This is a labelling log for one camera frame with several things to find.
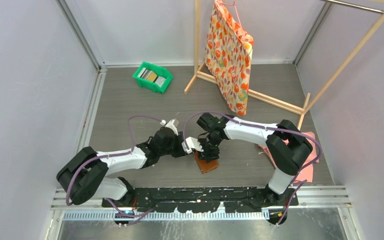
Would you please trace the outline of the brown leather card holder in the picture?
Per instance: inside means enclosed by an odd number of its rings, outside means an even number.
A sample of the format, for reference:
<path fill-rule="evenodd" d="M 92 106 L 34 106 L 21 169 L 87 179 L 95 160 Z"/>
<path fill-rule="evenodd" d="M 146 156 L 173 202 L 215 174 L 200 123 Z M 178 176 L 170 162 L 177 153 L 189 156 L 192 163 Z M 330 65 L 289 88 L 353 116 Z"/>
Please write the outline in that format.
<path fill-rule="evenodd" d="M 198 152 L 195 152 L 193 156 L 202 174 L 206 174 L 210 171 L 213 171 L 219 166 L 219 161 L 217 159 L 207 162 L 206 160 L 199 158 Z"/>

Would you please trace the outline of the gold credit card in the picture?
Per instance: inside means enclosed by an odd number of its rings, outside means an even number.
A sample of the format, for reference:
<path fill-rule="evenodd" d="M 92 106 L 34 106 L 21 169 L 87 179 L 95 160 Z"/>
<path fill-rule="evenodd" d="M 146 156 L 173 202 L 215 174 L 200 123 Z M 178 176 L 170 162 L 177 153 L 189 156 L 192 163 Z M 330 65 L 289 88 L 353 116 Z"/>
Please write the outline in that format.
<path fill-rule="evenodd" d="M 148 71 L 145 75 L 145 80 L 154 83 L 155 79 L 158 77 L 158 75 L 154 71 Z"/>

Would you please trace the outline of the green plastic bin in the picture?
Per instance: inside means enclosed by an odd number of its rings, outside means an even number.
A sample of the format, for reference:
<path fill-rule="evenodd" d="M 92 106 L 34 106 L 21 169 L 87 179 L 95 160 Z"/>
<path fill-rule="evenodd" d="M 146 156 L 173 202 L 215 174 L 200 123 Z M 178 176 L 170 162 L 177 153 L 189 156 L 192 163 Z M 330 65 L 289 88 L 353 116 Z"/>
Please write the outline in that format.
<path fill-rule="evenodd" d="M 173 75 L 164 67 L 148 62 L 142 62 L 132 77 L 141 88 L 154 93 L 164 94 L 173 80 Z"/>

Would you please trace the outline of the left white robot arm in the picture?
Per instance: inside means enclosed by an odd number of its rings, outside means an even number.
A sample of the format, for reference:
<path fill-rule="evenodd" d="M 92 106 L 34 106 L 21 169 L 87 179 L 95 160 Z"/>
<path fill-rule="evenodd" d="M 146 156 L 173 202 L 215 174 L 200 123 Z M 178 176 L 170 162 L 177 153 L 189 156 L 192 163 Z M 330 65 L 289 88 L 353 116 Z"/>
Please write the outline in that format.
<path fill-rule="evenodd" d="M 128 207 L 134 199 L 133 187 L 123 177 L 110 178 L 111 174 L 148 168 L 163 156 L 179 158 L 192 152 L 181 131 L 163 126 L 131 149 L 99 152 L 90 146 L 82 148 L 57 173 L 56 180 L 66 192 L 68 206 L 103 198 Z"/>

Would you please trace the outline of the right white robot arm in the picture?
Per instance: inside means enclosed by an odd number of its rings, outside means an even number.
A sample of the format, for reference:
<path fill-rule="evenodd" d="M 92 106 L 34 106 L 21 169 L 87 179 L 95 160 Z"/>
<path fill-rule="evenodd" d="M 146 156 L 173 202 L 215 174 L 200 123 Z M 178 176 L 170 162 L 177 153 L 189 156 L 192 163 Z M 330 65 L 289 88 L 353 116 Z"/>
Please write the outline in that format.
<path fill-rule="evenodd" d="M 219 158 L 223 140 L 241 140 L 268 148 L 276 169 L 262 191 L 262 198 L 271 205 L 279 205 L 286 197 L 286 189 L 298 175 L 311 155 L 313 147 L 305 135 L 289 120 L 280 123 L 257 123 L 232 115 L 215 117 L 203 113 L 197 124 L 207 133 L 199 143 L 203 151 L 199 158 L 212 161 Z"/>

